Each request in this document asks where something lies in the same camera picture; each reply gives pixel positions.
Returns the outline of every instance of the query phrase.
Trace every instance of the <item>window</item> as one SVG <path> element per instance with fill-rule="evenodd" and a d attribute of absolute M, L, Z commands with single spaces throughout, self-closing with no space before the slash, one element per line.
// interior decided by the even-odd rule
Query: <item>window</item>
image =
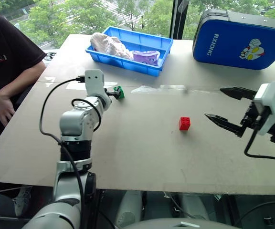
<path fill-rule="evenodd" d="M 208 9 L 275 18 L 275 0 L 0 0 L 0 14 L 42 49 L 58 49 L 71 33 L 108 26 L 193 40 Z"/>
<path fill-rule="evenodd" d="M 183 39 L 193 40 L 200 16 L 209 9 L 275 18 L 275 0 L 190 0 L 183 28 Z"/>

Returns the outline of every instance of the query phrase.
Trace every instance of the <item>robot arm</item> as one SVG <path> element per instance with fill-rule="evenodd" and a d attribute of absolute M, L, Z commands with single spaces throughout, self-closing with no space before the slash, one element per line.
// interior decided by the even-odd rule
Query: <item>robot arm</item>
<path fill-rule="evenodd" d="M 275 143 L 275 81 L 264 83 L 257 92 L 241 87 L 226 86 L 220 89 L 226 95 L 241 100 L 252 100 L 244 118 L 242 126 L 229 123 L 227 119 L 214 114 L 205 114 L 216 125 L 242 137 L 246 128 L 258 128 L 258 134 L 272 135 L 271 141 Z"/>
<path fill-rule="evenodd" d="M 111 105 L 109 96 L 120 97 L 123 91 L 118 87 L 112 93 L 107 92 L 104 89 L 104 75 L 100 70 L 86 71 L 85 84 L 88 96 L 83 100 L 74 99 L 82 102 L 63 113 L 60 119 L 61 142 L 79 171 L 84 199 L 81 200 L 77 177 L 62 147 L 60 161 L 57 162 L 53 203 L 43 207 L 24 229 L 79 229 L 81 201 L 87 204 L 94 199 L 96 176 L 89 171 L 92 166 L 91 141 L 94 127 L 96 123 L 100 123 L 104 111 Z"/>

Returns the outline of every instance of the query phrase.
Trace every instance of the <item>blue tray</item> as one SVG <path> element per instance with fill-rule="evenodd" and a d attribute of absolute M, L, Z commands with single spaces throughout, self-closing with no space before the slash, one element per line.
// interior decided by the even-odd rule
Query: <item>blue tray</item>
<path fill-rule="evenodd" d="M 163 64 L 168 53 L 170 52 L 170 48 L 173 42 L 173 40 L 170 38 L 124 30 L 113 26 L 108 27 L 104 31 L 104 34 L 119 38 L 130 51 L 159 51 L 159 65 L 153 66 L 146 63 L 131 61 L 125 58 L 96 52 L 90 45 L 85 51 L 91 55 L 94 61 L 107 63 L 113 66 L 153 76 L 159 76 L 160 71 L 162 71 Z"/>

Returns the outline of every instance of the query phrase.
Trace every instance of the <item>red toy brick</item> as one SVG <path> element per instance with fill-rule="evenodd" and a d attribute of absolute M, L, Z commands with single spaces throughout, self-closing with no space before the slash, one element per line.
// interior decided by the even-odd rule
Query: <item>red toy brick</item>
<path fill-rule="evenodd" d="M 181 117 L 179 120 L 179 130 L 188 130 L 190 127 L 190 118 Z"/>

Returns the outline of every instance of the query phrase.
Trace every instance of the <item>wire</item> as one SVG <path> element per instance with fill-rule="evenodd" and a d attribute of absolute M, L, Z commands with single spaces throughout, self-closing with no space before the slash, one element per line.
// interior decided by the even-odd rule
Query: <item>wire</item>
<path fill-rule="evenodd" d="M 176 207 L 185 215 L 187 215 L 188 217 L 195 219 L 196 217 L 194 217 L 193 215 L 189 214 L 188 212 L 184 211 L 183 208 L 181 208 L 179 206 L 179 204 L 177 204 L 177 202 L 175 201 L 175 199 L 172 196 L 168 196 L 165 192 L 164 192 L 165 197 L 170 198 L 171 201 L 176 205 Z"/>
<path fill-rule="evenodd" d="M 61 85 L 65 84 L 65 83 L 68 83 L 68 82 L 71 82 L 71 81 L 76 81 L 76 79 L 67 80 L 67 81 L 64 81 L 64 82 L 58 84 L 57 86 L 55 86 L 55 87 L 48 93 L 48 95 L 46 96 L 46 98 L 45 98 L 45 100 L 44 100 L 44 103 L 43 103 L 43 106 L 42 106 L 42 110 L 41 110 L 40 122 L 39 122 L 39 129 L 40 129 L 41 134 L 52 137 L 52 138 L 55 139 L 55 141 L 57 141 L 58 143 L 59 143 L 59 141 L 60 141 L 59 138 L 57 138 L 57 137 L 56 137 L 55 135 L 53 135 L 53 134 L 50 134 L 50 133 L 47 133 L 47 132 L 44 132 L 44 131 L 43 131 L 43 128 L 42 128 L 42 120 L 43 120 L 44 108 L 45 108 L 45 105 L 46 105 L 46 102 L 47 102 L 48 98 L 49 98 L 50 95 L 53 93 L 53 91 L 56 90 L 56 89 L 57 89 L 58 87 L 60 87 Z"/>
<path fill-rule="evenodd" d="M 113 228 L 113 229 L 117 228 L 117 226 L 115 226 L 112 223 L 112 221 L 99 208 L 97 210 L 105 218 L 105 220 L 109 223 L 109 225 L 111 226 L 111 228 Z"/>
<path fill-rule="evenodd" d="M 78 169 L 75 165 L 75 162 L 70 154 L 70 152 L 67 150 L 67 148 L 63 145 L 62 141 L 56 137 L 55 135 L 53 134 L 50 134 L 50 133 L 47 133 L 47 132 L 44 132 L 43 131 L 43 128 L 42 128 L 42 120 L 43 120 L 43 113 L 44 113 L 44 109 L 45 109 L 45 105 L 46 105 L 46 102 L 48 100 L 48 98 L 50 97 L 50 95 L 53 93 L 53 91 L 55 89 L 57 89 L 58 87 L 60 87 L 61 85 L 65 84 L 65 83 L 68 83 L 68 82 L 71 82 L 71 81 L 79 81 L 79 78 L 76 78 L 76 79 L 71 79 L 71 80 L 67 80 L 67 81 L 64 81 L 60 84 L 58 84 L 57 86 L 55 86 L 49 93 L 48 95 L 46 96 L 45 100 L 44 100 L 44 103 L 43 103 L 43 106 L 42 106 L 42 110 L 41 110 L 41 115 L 40 115 L 40 122 L 39 122 L 39 129 L 40 129 L 40 132 L 43 134 L 43 135 L 46 135 L 46 136 L 50 136 L 52 137 L 56 142 L 58 142 L 58 144 L 63 148 L 63 150 L 65 151 L 65 153 L 67 154 L 70 162 L 71 162 L 71 165 L 74 169 L 74 173 L 75 173 L 75 176 L 77 178 L 77 182 L 78 182 L 78 186 L 79 186 L 79 193 L 80 193 L 80 204 L 81 204 L 81 218 L 80 218 L 80 225 L 81 225 L 81 228 L 82 229 L 85 229 L 85 205 L 84 205 L 84 190 L 83 190 L 83 187 L 82 187 L 82 182 L 81 182 L 81 179 L 80 179 L 80 175 L 79 175 L 79 172 L 78 172 Z"/>
<path fill-rule="evenodd" d="M 71 102 L 72 106 L 75 106 L 74 102 L 76 102 L 76 101 L 85 102 L 85 103 L 89 104 L 96 111 L 96 113 L 98 115 L 98 125 L 94 129 L 94 132 L 95 132 L 101 125 L 101 116 L 100 116 L 100 113 L 99 113 L 98 109 L 91 102 L 89 102 L 85 99 L 73 99 L 72 102 Z"/>
<path fill-rule="evenodd" d="M 249 211 L 247 211 L 246 213 L 244 213 L 232 226 L 236 227 L 236 225 L 239 224 L 243 220 L 243 218 L 245 218 L 252 211 L 254 211 L 258 208 L 261 208 L 262 206 L 271 205 L 271 204 L 275 204 L 275 201 L 266 202 L 266 203 L 259 204 L 259 205 L 255 206 L 254 208 L 252 208 Z"/>
<path fill-rule="evenodd" d="M 257 132 L 258 132 L 258 129 L 257 128 L 254 129 L 254 131 L 253 131 L 253 133 L 251 135 L 251 138 L 250 138 L 250 140 L 249 140 L 246 148 L 244 149 L 244 154 L 246 156 L 253 157 L 253 158 L 267 158 L 267 159 L 275 160 L 275 156 L 252 155 L 252 154 L 248 153 L 248 151 L 249 151 L 249 149 L 250 149 L 250 147 L 251 147 L 251 145 L 252 145 L 252 143 L 253 143 L 253 141 L 255 139 L 255 136 L 256 136 Z"/>

